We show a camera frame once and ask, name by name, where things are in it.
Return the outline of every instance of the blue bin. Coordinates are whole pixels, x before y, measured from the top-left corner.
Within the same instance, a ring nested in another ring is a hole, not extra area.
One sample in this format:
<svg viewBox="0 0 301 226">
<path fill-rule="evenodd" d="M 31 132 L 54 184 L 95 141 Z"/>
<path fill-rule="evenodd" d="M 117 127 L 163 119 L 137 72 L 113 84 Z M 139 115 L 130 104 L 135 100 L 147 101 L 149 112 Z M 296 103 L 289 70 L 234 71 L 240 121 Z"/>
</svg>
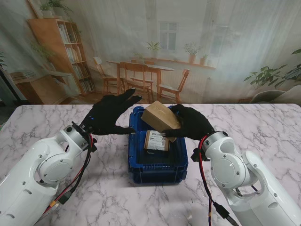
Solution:
<svg viewBox="0 0 301 226">
<path fill-rule="evenodd" d="M 170 142 L 168 158 L 151 158 L 144 151 L 147 130 L 154 130 L 141 120 L 143 107 L 130 114 L 130 127 L 136 130 L 128 140 L 128 172 L 137 184 L 178 184 L 187 175 L 188 158 L 184 138 Z"/>
</svg>

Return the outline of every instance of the printed backdrop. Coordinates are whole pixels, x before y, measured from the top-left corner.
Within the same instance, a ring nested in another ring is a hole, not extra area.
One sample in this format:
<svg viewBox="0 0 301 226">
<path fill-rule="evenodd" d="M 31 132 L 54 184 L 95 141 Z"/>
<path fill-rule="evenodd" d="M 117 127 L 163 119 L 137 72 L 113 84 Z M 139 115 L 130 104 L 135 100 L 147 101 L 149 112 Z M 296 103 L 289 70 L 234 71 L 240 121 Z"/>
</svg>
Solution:
<svg viewBox="0 0 301 226">
<path fill-rule="evenodd" d="M 5 0 L 0 66 L 32 104 L 301 105 L 299 0 Z"/>
</svg>

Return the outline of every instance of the black glove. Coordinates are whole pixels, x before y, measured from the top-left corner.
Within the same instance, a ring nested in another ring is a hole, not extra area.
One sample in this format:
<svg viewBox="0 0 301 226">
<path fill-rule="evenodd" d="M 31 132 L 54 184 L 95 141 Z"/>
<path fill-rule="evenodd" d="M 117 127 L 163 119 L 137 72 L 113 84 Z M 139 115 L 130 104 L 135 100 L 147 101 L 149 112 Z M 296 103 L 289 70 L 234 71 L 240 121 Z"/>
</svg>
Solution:
<svg viewBox="0 0 301 226">
<path fill-rule="evenodd" d="M 162 132 L 164 137 L 189 137 L 193 140 L 201 140 L 203 136 L 214 132 L 208 119 L 200 112 L 183 105 L 172 106 L 171 110 L 177 114 L 181 122 L 180 129 L 169 129 Z"/>
<path fill-rule="evenodd" d="M 116 126 L 116 121 L 120 115 L 141 100 L 141 96 L 131 97 L 134 93 L 135 89 L 128 89 L 124 94 L 119 96 L 104 96 L 99 102 L 93 105 L 80 126 L 86 132 L 95 135 L 135 133 L 133 128 Z"/>
</svg>

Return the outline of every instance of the bookshelf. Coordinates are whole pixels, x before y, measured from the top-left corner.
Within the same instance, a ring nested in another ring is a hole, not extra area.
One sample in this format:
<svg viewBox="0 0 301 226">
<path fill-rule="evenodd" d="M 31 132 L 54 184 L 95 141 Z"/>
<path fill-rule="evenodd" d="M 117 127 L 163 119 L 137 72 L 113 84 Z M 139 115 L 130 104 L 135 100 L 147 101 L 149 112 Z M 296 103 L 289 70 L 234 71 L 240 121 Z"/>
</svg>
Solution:
<svg viewBox="0 0 301 226">
<path fill-rule="evenodd" d="M 49 61 L 56 70 L 72 73 L 82 95 L 94 92 L 95 85 L 76 23 L 55 18 L 29 19 L 28 23 L 39 44 L 55 53 Z"/>
</svg>

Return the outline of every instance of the cardboard box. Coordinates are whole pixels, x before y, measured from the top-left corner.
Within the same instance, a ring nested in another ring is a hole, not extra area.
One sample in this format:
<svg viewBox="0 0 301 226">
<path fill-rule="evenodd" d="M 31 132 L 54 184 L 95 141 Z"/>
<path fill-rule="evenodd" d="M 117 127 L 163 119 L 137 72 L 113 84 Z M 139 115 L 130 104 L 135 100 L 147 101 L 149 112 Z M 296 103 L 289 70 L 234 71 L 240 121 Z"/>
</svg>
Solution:
<svg viewBox="0 0 301 226">
<path fill-rule="evenodd" d="M 166 129 L 179 129 L 181 127 L 175 114 L 159 101 L 146 107 L 141 119 L 160 133 Z M 174 137 L 168 139 L 171 142 L 176 140 Z"/>
<path fill-rule="evenodd" d="M 148 130 L 146 132 L 144 149 L 147 154 L 168 156 L 169 154 L 169 140 L 162 137 L 156 130 Z"/>
</svg>

